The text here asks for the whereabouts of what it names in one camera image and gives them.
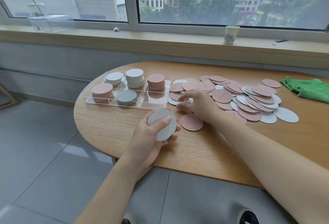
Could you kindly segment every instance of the clear acrylic tray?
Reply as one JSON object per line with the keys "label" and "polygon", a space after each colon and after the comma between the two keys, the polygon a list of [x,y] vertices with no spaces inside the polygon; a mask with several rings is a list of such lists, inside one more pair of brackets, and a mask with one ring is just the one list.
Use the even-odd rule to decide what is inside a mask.
{"label": "clear acrylic tray", "polygon": [[[112,84],[113,85],[113,95],[110,99],[106,99],[102,102],[95,102],[94,98],[92,97],[92,88],[98,84],[104,82],[105,77],[112,72],[121,72],[121,71],[107,71],[103,75],[97,78],[97,80],[91,84],[87,90],[83,93],[84,100],[88,104],[99,104],[99,105],[109,105],[109,106],[118,106],[118,107],[133,107],[133,108],[142,108],[142,109],[160,109],[167,107],[168,98],[170,94],[170,85],[172,76],[167,74],[162,74],[166,81],[164,88],[160,91],[152,91],[148,89],[147,84],[147,77],[151,74],[143,74],[144,76],[144,85],[139,88],[129,88],[127,86],[127,82],[125,79],[126,73],[121,72],[123,74],[123,79],[120,84]],[[128,106],[121,106],[118,105],[116,95],[122,90],[132,90],[137,93],[137,100],[131,105]]]}

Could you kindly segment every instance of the window frame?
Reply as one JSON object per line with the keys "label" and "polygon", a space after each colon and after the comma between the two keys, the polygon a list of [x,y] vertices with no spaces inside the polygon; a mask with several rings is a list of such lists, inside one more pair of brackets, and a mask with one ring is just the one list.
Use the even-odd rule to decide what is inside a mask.
{"label": "window frame", "polygon": [[[214,25],[190,25],[175,23],[152,23],[140,22],[138,0],[125,0],[128,22],[118,21],[94,21],[94,20],[75,20],[76,28],[106,29],[112,30],[118,27],[123,31],[148,31],[163,33],[181,33],[224,36],[225,26]],[[23,25],[30,26],[30,22],[25,18],[14,18],[5,3],[0,0],[0,23],[5,25]],[[239,37],[263,38],[263,39],[282,39],[287,38],[296,41],[324,42],[329,43],[329,24],[327,30],[312,29],[294,29],[294,28],[274,28],[252,26],[241,26]]]}

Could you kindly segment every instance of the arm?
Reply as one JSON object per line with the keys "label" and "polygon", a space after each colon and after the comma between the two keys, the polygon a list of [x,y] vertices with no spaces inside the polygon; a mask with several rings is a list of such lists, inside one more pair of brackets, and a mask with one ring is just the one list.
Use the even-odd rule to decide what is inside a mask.
{"label": "arm", "polygon": [[166,141],[156,141],[155,138],[159,131],[167,127],[171,119],[165,117],[155,124],[147,126],[147,120],[153,112],[149,112],[138,123],[126,151],[76,219],[75,224],[121,223],[135,183],[155,161],[161,147],[176,141],[178,137],[177,133],[174,133]]}
{"label": "arm", "polygon": [[298,153],[250,129],[218,109],[207,92],[192,90],[178,104],[219,130],[237,150],[266,190],[300,224],[327,223],[329,171]]}

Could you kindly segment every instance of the hand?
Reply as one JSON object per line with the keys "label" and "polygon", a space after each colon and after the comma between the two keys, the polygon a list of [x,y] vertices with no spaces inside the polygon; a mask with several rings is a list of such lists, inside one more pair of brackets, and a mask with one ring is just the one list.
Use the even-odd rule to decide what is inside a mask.
{"label": "hand", "polygon": [[206,91],[189,90],[183,93],[178,100],[193,98],[193,103],[188,100],[183,104],[178,104],[177,109],[188,109],[192,111],[202,121],[212,124],[216,115],[220,114],[218,106]]}
{"label": "hand", "polygon": [[[149,167],[155,161],[162,146],[174,142],[178,138],[178,134],[174,133],[165,141],[160,142],[155,140],[160,130],[169,125],[171,118],[167,116],[151,126],[147,126],[147,120],[154,112],[155,110],[149,112],[137,124],[130,143],[124,153],[124,155],[129,157],[134,166],[137,166],[137,168],[141,170]],[[181,126],[177,124],[175,132],[179,130],[181,130]]]}

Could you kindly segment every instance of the green towel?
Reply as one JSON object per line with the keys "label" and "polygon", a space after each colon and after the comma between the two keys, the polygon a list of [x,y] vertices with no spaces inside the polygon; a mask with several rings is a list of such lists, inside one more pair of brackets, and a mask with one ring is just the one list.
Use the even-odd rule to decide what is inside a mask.
{"label": "green towel", "polygon": [[329,104],[329,84],[319,79],[299,80],[286,77],[281,80],[289,90],[298,92],[299,97],[309,98]]}

